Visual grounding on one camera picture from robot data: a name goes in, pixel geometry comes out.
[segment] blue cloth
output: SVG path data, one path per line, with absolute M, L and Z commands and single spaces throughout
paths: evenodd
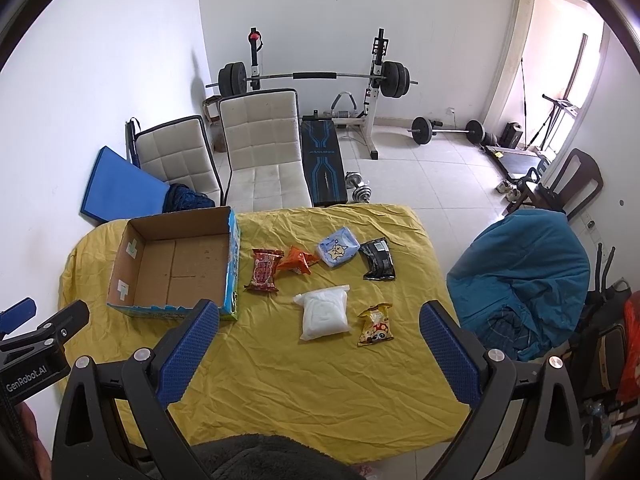
M 204 209 L 215 206 L 216 203 L 204 193 L 198 193 L 184 184 L 171 184 L 164 197 L 162 212 L 172 213 L 174 211 Z
M 529 361 L 566 341 L 589 259 L 564 213 L 519 209 L 485 229 L 447 275 L 460 320 L 486 348 Z

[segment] black speaker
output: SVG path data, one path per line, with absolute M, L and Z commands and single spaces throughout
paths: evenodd
M 519 123 L 507 123 L 500 136 L 500 146 L 502 148 L 516 148 L 520 142 L 522 131 L 522 126 Z

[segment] white cushioned chair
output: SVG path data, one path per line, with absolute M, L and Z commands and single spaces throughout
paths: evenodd
M 184 184 L 224 205 L 222 183 L 199 115 L 134 134 L 132 145 L 141 170 L 168 184 Z
M 231 168 L 228 205 L 239 212 L 311 207 L 296 91 L 262 90 L 228 97 L 218 108 Z

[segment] open cardboard box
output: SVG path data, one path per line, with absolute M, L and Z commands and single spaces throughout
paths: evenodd
M 214 207 L 127 222 L 111 271 L 107 305 L 128 316 L 183 318 L 198 300 L 237 319 L 240 229 L 233 210 Z

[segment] red snack package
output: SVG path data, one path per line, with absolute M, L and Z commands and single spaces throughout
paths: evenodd
M 298 274 L 311 274 L 309 267 L 320 261 L 315 254 L 305 253 L 297 247 L 291 246 L 289 254 L 278 264 L 278 270 L 290 269 Z
M 284 252 L 277 249 L 254 249 L 254 274 L 251 276 L 249 285 L 245 285 L 244 288 L 277 292 L 278 289 L 273 285 L 273 275 L 283 256 Z
M 622 371 L 617 398 L 631 402 L 640 397 L 640 292 L 625 303 L 626 364 Z

